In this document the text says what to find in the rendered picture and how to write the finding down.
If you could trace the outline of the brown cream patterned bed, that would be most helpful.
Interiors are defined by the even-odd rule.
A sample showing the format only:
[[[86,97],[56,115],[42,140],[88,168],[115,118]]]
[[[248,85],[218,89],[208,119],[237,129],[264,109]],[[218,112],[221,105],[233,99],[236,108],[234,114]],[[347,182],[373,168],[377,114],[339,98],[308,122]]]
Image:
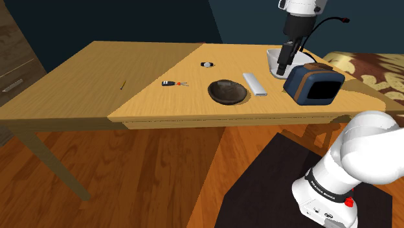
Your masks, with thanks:
[[[404,54],[334,51],[324,60],[404,106]]]

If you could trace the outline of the white remote control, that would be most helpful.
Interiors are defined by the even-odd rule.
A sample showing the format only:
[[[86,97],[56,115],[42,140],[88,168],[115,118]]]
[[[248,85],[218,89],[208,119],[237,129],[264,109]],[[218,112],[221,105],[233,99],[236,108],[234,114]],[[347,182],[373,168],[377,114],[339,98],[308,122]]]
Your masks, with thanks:
[[[267,92],[259,83],[255,75],[253,75],[252,73],[243,73],[243,78],[249,85],[254,96],[262,97],[267,95]]]

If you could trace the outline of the blue toaster with brown trim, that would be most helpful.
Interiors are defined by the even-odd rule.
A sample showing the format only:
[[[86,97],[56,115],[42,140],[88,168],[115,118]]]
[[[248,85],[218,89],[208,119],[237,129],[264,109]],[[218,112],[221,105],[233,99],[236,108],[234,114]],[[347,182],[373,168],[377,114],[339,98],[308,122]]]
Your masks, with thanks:
[[[325,63],[294,67],[283,88],[300,106],[326,106],[333,102],[345,76]]]

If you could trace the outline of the dark brown bowl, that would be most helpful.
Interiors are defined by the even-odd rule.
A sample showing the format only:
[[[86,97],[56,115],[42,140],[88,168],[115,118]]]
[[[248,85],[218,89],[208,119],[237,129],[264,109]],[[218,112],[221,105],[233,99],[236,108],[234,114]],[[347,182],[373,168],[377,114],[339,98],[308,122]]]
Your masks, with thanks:
[[[234,105],[242,102],[247,96],[247,90],[241,84],[232,80],[217,80],[207,88],[212,100],[223,105]]]

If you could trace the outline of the white bowl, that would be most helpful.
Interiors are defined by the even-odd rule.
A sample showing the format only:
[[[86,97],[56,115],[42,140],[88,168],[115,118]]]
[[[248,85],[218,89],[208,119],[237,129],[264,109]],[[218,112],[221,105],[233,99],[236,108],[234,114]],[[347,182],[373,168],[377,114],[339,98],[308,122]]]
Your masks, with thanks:
[[[314,63],[314,59],[308,56],[307,54],[304,54],[303,52],[298,51],[295,54],[295,57],[293,58],[293,62],[291,65],[288,65],[286,67],[285,73],[283,75],[277,74],[278,70],[278,57],[280,55],[281,49],[267,49],[267,59],[268,59],[268,64],[269,64],[269,70],[270,73],[277,79],[283,79],[286,80],[291,72],[291,70],[298,66],[298,65],[304,65],[306,63]]]

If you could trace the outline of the brown wooden drawer cabinet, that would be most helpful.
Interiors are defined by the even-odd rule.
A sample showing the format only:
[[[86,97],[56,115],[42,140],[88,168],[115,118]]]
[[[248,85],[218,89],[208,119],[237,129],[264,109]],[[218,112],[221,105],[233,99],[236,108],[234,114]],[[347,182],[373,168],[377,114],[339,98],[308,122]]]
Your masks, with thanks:
[[[5,1],[0,0],[0,106],[46,74]]]

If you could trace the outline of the dark robot stand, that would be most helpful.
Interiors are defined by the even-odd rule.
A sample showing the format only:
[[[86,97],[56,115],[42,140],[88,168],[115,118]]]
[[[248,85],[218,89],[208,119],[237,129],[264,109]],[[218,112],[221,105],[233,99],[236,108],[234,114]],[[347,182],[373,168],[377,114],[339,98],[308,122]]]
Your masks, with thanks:
[[[214,228],[324,228],[301,214],[292,183],[321,157],[276,134],[223,198]]]

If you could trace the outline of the light wooden table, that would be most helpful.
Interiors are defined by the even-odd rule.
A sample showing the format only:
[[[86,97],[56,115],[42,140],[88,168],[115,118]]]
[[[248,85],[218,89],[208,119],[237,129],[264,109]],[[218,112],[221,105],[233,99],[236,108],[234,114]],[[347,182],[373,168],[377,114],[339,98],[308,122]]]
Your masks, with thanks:
[[[0,107],[0,124],[81,200],[88,191],[39,140],[39,131],[324,124],[367,110],[404,114],[404,106],[347,76],[328,106],[299,106],[273,77],[268,45],[94,41]],[[213,67],[202,67],[212,62]],[[267,95],[241,104],[214,102],[213,81],[244,83],[252,73]],[[162,81],[186,82],[162,86]]]

